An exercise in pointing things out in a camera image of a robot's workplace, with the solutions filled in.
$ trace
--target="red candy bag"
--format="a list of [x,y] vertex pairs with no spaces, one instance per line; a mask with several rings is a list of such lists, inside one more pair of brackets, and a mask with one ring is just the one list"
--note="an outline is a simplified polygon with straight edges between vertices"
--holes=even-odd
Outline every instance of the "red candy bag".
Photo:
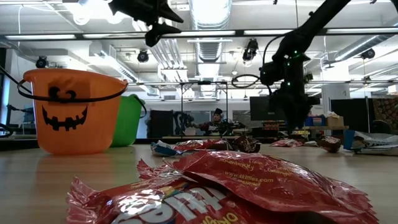
[[302,146],[303,143],[298,142],[294,139],[283,139],[272,143],[271,147],[299,147]]
[[186,151],[194,149],[216,149],[216,150],[231,150],[228,141],[222,139],[204,139],[204,140],[188,140],[177,143],[174,150]]
[[295,214],[270,212],[227,190],[182,177],[154,177],[102,192],[74,179],[68,193],[69,224],[286,224]]
[[201,151],[170,166],[203,184],[219,183],[267,210],[316,212],[344,224],[378,223],[365,193],[282,159]]
[[148,166],[142,159],[138,161],[137,171],[141,180],[147,180],[154,177],[171,177],[181,175],[169,165],[162,165],[155,168]]

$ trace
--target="desk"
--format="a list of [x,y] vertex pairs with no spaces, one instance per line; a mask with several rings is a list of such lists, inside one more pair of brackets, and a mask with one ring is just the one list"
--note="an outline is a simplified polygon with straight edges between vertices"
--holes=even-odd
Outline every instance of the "desk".
[[316,139],[316,131],[334,131],[334,130],[347,130],[349,126],[310,126],[303,127],[304,130],[311,130],[311,138]]
[[[380,223],[398,219],[396,157],[330,154],[315,147],[281,148],[262,145],[261,152],[347,182],[369,194]],[[1,223],[64,223],[66,193],[77,175],[96,190],[138,181],[137,162],[162,164],[149,145],[114,148],[91,156],[52,157],[40,149],[0,152]]]

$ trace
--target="fluorescent light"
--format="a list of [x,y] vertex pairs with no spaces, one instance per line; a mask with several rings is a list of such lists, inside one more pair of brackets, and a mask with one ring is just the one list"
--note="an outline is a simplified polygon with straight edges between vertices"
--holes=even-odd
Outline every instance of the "fluorescent light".
[[378,34],[395,33],[398,27],[328,29],[327,34]]
[[244,35],[281,35],[292,31],[291,29],[276,29],[276,30],[245,30]]
[[187,40],[188,43],[227,43],[232,42],[231,39],[193,39]]
[[[62,1],[47,1],[49,4],[62,4]],[[43,1],[0,1],[0,5],[42,5]]]
[[143,83],[129,83],[129,85],[131,86],[135,86],[135,85],[162,85],[162,86],[166,86],[166,85],[180,85],[180,83],[178,82],[143,82]]
[[7,35],[9,40],[63,40],[76,39],[73,34],[55,34],[55,35]]
[[235,35],[235,30],[209,30],[209,31],[183,31],[180,34],[166,34],[164,37],[189,37],[189,36],[228,36]]
[[397,85],[392,85],[388,87],[388,93],[396,93],[397,92]]
[[144,32],[125,33],[125,34],[83,34],[86,39],[117,39],[117,38],[143,38]]
[[320,94],[321,92],[318,92],[318,93],[314,93],[314,94],[312,94],[312,95],[310,95],[310,96],[316,96],[316,95],[318,95],[318,94]]

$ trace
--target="ceiling light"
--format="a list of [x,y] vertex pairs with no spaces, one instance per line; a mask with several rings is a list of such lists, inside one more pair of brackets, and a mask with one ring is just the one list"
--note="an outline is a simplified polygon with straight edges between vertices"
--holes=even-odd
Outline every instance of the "ceiling light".
[[380,34],[396,33],[398,27],[328,29],[327,34]]
[[232,42],[231,39],[193,39],[187,40],[188,43],[226,43]]
[[229,36],[235,35],[235,30],[209,30],[209,31],[183,31],[180,34],[165,34],[164,37],[203,37],[203,36]]
[[274,29],[274,30],[245,30],[243,35],[281,35],[292,31],[291,29]]
[[[61,4],[61,1],[46,1],[49,4]],[[29,4],[43,4],[43,1],[0,1],[0,5],[29,5]]]
[[234,51],[230,51],[228,55],[229,55],[231,60],[236,60],[237,59],[236,54],[235,54]]
[[56,35],[7,35],[9,40],[68,40],[76,39],[73,34],[56,34]]
[[118,38],[144,38],[144,32],[131,32],[131,33],[108,33],[108,34],[83,34],[86,39],[118,39]]
[[397,85],[392,85],[387,88],[388,93],[396,93],[397,92]]

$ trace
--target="window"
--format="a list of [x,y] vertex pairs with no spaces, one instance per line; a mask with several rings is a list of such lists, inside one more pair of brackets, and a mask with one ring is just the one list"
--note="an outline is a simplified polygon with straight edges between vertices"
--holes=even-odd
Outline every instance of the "window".
[[[2,68],[5,68],[6,66],[6,52],[7,52],[6,49],[0,48],[0,66],[2,66]],[[2,105],[2,91],[4,85],[4,77],[5,75],[2,72],[0,72],[0,113]]]

